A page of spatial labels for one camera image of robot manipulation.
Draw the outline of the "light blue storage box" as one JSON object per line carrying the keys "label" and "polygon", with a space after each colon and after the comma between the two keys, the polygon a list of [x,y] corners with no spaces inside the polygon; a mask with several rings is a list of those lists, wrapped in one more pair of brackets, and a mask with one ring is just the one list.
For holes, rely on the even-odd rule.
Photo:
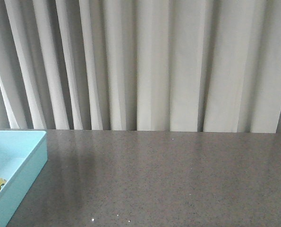
{"label": "light blue storage box", "polygon": [[0,227],[16,212],[48,160],[46,131],[0,130]]}

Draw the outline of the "grey pleated curtain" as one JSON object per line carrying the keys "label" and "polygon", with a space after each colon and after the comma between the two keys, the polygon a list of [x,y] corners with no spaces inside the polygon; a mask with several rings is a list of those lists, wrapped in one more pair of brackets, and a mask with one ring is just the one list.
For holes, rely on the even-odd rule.
{"label": "grey pleated curtain", "polygon": [[281,132],[281,0],[0,0],[0,129]]}

